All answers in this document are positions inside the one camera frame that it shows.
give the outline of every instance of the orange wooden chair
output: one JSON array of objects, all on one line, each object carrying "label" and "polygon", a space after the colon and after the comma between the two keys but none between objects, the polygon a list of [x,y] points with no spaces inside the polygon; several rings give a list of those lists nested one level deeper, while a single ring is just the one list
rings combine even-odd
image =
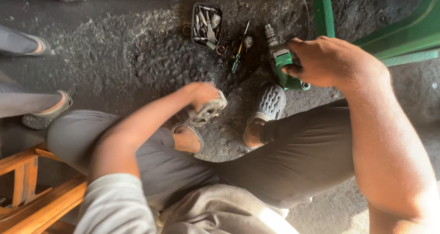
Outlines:
[{"label": "orange wooden chair", "polygon": [[58,221],[79,205],[87,187],[79,175],[56,188],[35,194],[38,157],[59,160],[40,145],[0,160],[0,175],[14,171],[12,205],[0,207],[0,233],[39,234],[72,233],[75,226]]}]

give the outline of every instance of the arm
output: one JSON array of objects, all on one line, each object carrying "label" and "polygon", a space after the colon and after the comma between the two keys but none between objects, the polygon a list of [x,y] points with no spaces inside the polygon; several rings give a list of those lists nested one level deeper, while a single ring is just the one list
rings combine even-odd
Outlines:
[{"label": "arm", "polygon": [[427,153],[394,96],[388,69],[339,39],[291,40],[303,68],[284,68],[313,85],[336,86],[347,98],[353,162],[367,198],[372,233],[429,233],[439,195]]},{"label": "arm", "polygon": [[200,109],[204,103],[217,98],[219,91],[212,84],[194,82],[135,111],[109,129],[97,144],[91,159],[89,182],[113,173],[139,177],[137,149],[188,104]]}]

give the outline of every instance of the green metal stand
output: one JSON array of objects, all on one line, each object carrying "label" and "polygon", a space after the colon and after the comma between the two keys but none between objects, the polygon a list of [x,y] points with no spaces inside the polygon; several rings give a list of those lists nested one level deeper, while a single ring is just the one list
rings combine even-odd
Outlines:
[{"label": "green metal stand", "polygon": [[422,0],[409,17],[367,35],[353,44],[383,62],[401,65],[437,57],[440,48],[440,0]]},{"label": "green metal stand", "polygon": [[335,37],[331,0],[313,0],[318,36]]}]

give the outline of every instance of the dirty floor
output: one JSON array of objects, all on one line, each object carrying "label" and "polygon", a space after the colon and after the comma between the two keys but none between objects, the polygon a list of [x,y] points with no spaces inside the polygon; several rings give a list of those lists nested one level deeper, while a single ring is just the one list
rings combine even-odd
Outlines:
[{"label": "dirty floor", "polygon": [[[241,137],[260,85],[273,75],[267,61],[264,25],[281,41],[316,36],[311,0],[107,0],[61,3],[56,0],[1,0],[0,24],[49,40],[47,57],[0,57],[0,77],[32,90],[64,89],[74,95],[72,109],[127,115],[138,107],[193,81],[213,81],[226,95],[228,108],[201,128],[208,149],[197,156],[227,161],[245,154]],[[224,12],[224,39],[239,42],[246,20],[255,45],[242,55],[231,75],[230,54],[219,56],[194,46],[182,33],[195,2],[216,3]],[[353,41],[407,17],[420,0],[332,0],[338,38]],[[166,37],[158,34],[165,28]],[[148,46],[140,46],[147,40]],[[440,59],[390,68],[398,99],[426,145],[440,175]],[[332,87],[312,86],[287,92],[285,116],[342,98]],[[1,120],[6,157],[41,142],[44,132]],[[40,159],[39,182],[57,185],[74,170]],[[355,180],[291,209],[288,221],[302,234],[367,233],[366,201]]]}]

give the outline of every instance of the leg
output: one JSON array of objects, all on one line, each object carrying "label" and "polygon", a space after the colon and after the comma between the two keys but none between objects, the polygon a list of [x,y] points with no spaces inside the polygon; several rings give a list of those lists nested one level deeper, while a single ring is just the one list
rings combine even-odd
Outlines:
[{"label": "leg", "polygon": [[263,126],[266,144],[217,164],[221,178],[264,202],[291,208],[354,176],[352,131],[345,100]]},{"label": "leg", "polygon": [[[47,147],[87,175],[96,142],[119,119],[98,111],[70,112],[51,124]],[[144,193],[148,203],[159,210],[178,202],[192,190],[218,182],[207,163],[173,149],[174,145],[171,132],[160,128],[136,152]]]},{"label": "leg", "polygon": [[37,51],[38,48],[36,40],[0,25],[0,51],[27,54]]},{"label": "leg", "polygon": [[0,118],[39,113],[55,107],[62,98],[58,91],[30,92],[20,85],[0,82]]}]

